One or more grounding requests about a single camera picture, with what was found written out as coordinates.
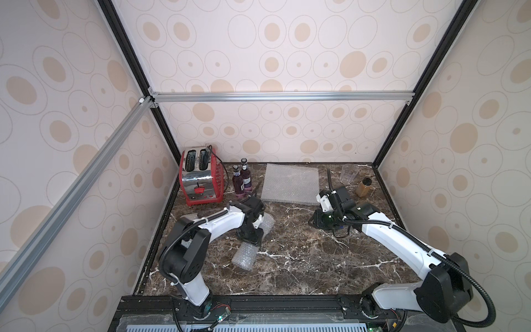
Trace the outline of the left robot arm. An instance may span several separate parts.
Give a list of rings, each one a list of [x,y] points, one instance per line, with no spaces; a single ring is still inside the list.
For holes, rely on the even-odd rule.
[[[201,270],[211,242],[236,230],[238,238],[252,247],[260,247],[265,236],[265,205],[255,196],[229,202],[226,207],[207,217],[181,217],[163,244],[158,269],[160,274],[178,286],[183,297],[195,307],[209,302],[210,289]]]

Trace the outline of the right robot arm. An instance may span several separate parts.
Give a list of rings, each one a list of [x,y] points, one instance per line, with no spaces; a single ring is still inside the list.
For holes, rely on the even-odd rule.
[[[356,203],[344,187],[322,190],[320,205],[310,224],[325,231],[356,230],[375,239],[404,261],[419,277],[408,284],[375,283],[362,293],[360,305],[366,317],[380,311],[402,309],[422,311],[431,319],[446,323],[474,297],[471,283],[437,256],[441,250],[416,239],[370,203]]]

